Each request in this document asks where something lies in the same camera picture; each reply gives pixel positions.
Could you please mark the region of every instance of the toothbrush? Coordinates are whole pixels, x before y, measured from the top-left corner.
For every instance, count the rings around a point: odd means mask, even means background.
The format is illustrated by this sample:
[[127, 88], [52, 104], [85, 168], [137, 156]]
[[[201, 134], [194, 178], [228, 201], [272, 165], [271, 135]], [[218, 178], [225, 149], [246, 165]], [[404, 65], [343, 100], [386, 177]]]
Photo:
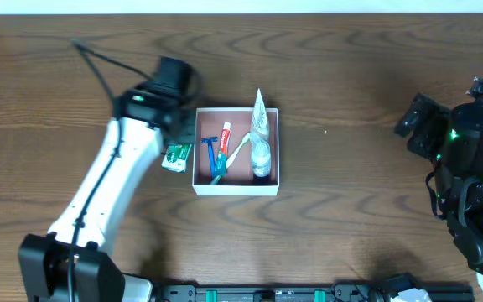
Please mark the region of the toothbrush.
[[[243, 136], [243, 139], [241, 140], [241, 143], [238, 146], [238, 148], [236, 148], [236, 150], [234, 150], [234, 152], [232, 152], [231, 156], [226, 160], [226, 168], [227, 169], [228, 169], [228, 167], [230, 167], [232, 165], [232, 163], [234, 163], [234, 159], [236, 159], [236, 156], [238, 155], [238, 153], [240, 153], [240, 149], [243, 147], [244, 144], [246, 144], [249, 141], [250, 137], [251, 137], [250, 133]], [[221, 176], [217, 175], [210, 182], [210, 185], [217, 185], [217, 183], [219, 182], [220, 179], [221, 179]]]

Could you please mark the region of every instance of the white backdrop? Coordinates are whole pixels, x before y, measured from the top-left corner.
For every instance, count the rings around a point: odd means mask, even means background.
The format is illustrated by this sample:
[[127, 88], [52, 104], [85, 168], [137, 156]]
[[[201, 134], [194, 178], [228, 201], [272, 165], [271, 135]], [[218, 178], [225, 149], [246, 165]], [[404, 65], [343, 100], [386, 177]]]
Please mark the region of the white backdrop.
[[0, 0], [0, 14], [483, 13], [483, 0]]

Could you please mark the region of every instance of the box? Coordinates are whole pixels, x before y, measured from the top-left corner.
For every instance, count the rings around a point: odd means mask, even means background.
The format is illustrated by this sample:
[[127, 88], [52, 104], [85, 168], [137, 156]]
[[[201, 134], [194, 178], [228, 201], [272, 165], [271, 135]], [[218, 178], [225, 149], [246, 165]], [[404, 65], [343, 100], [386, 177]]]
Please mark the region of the box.
[[[272, 170], [269, 183], [254, 185], [252, 182], [251, 142], [246, 143], [236, 156], [232, 166], [226, 171], [218, 185], [212, 181], [208, 144], [201, 143], [202, 138], [220, 137], [224, 122], [231, 123], [231, 137], [228, 155], [242, 142], [249, 133], [252, 120], [252, 108], [199, 108], [195, 119], [195, 151], [193, 153], [193, 188], [197, 195], [276, 195], [279, 187], [279, 144], [278, 110], [267, 109], [269, 122], [269, 146], [272, 155]], [[219, 142], [213, 143], [214, 159], [217, 159]]]

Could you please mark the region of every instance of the green led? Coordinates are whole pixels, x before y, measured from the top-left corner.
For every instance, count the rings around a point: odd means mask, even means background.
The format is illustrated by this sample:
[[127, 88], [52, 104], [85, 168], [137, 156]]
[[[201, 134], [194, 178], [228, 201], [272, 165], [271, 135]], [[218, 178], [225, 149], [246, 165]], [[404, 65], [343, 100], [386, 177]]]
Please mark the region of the green led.
[[450, 131], [450, 140], [455, 140], [458, 137], [459, 137], [458, 133], [456, 133], [456, 131], [454, 129], [452, 129]]

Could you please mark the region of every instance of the brown wooden surface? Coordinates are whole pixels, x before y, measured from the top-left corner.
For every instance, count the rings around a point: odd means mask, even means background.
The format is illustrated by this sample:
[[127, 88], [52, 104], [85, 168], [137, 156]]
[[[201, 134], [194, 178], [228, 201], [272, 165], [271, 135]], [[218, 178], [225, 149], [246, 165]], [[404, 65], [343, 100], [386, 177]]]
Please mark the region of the brown wooden surface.
[[[17, 251], [78, 189], [110, 106], [70, 47], [78, 38], [152, 70], [204, 76], [199, 107], [279, 108], [276, 198], [198, 198], [190, 173], [146, 173], [114, 260], [150, 278], [327, 283], [411, 272], [481, 292], [430, 214], [427, 161], [393, 124], [422, 91], [454, 106], [483, 76], [483, 15], [0, 17], [0, 301], [25, 300]], [[102, 64], [116, 92], [140, 79]]]

